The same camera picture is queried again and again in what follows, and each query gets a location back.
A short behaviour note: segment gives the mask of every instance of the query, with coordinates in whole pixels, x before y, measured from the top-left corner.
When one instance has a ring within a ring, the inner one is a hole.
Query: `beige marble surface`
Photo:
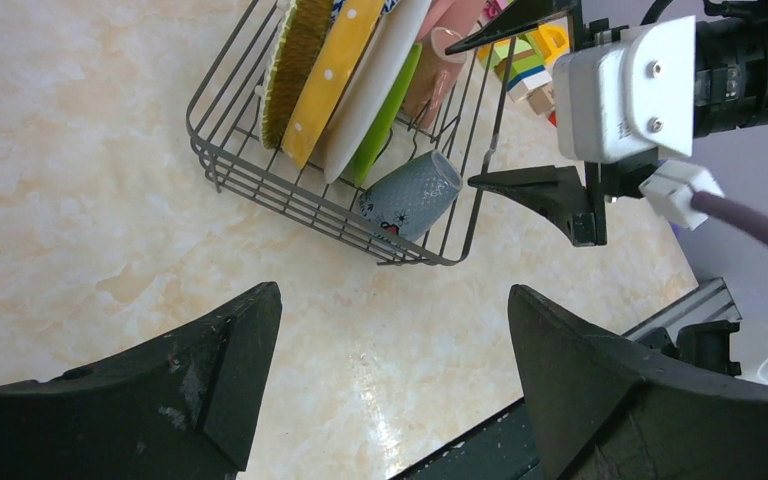
[[[521,395],[512,284],[614,331],[695,286],[644,202],[610,206],[609,246],[574,249],[488,196],[466,262],[384,268],[217,195],[184,110],[245,6],[0,1],[0,384],[57,376],[275,280],[284,316],[245,477],[385,478]],[[494,166],[566,163],[527,106],[507,118]]]

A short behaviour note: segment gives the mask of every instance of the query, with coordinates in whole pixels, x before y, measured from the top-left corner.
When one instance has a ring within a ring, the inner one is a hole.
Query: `green plate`
[[[407,60],[405,60],[399,75],[396,77],[396,81],[390,88],[390,93],[387,94],[384,104],[378,110],[378,115],[372,121],[372,126],[369,127],[369,130],[360,142],[360,146],[355,151],[355,155],[352,157],[355,186],[358,188],[363,185],[366,176],[369,175],[369,170],[378,158],[378,154],[381,153],[381,149],[387,143],[390,127],[396,121],[396,115],[398,115],[402,101],[405,99],[408,86],[410,86],[410,81],[413,79],[413,73],[416,70],[416,64],[419,62],[420,53],[422,53],[422,45],[416,44],[411,47]]]

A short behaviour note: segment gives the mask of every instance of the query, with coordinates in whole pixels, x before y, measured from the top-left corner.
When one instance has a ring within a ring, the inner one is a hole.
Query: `black cable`
[[[763,213],[708,192],[693,194],[690,207],[746,232],[768,246],[768,216]]]
[[[643,16],[643,22],[640,24],[651,25],[657,22],[658,19],[661,18],[661,14],[664,13],[664,10],[666,10],[671,3],[673,3],[673,0],[655,0],[652,3],[652,6],[649,7],[646,15]]]

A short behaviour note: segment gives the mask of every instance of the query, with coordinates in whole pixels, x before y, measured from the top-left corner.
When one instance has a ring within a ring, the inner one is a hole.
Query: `dish rack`
[[[276,0],[252,0],[187,107],[190,143],[205,178],[217,193],[236,193],[368,253],[379,265],[451,266],[465,260],[482,192],[465,187],[449,211],[414,243],[354,211],[363,188],[342,177],[328,185],[317,161],[299,171],[285,154],[261,145],[256,87],[263,81],[282,15]],[[507,95],[502,84],[487,81],[490,69],[477,63],[472,53],[430,131],[400,115],[370,179],[431,149],[449,158],[464,181],[487,172]]]

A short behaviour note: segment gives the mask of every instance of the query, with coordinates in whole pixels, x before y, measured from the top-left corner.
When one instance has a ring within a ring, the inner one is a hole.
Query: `white plate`
[[[328,183],[337,180],[349,164],[375,120],[430,5],[431,0],[401,0],[389,15],[381,18],[375,37],[319,142]]]

